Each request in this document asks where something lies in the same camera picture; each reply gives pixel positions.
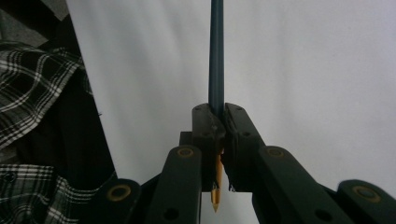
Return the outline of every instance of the white backdrop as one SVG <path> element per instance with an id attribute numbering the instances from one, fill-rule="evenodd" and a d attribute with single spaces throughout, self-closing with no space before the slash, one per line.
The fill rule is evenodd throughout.
<path id="1" fill-rule="evenodd" d="M 67 1 L 120 177 L 158 174 L 207 102 L 210 1 Z M 396 196 L 396 3 L 224 2 L 225 97 L 321 184 Z M 224 187 L 228 182 L 223 180 Z M 224 188 L 202 223 L 257 223 Z"/>

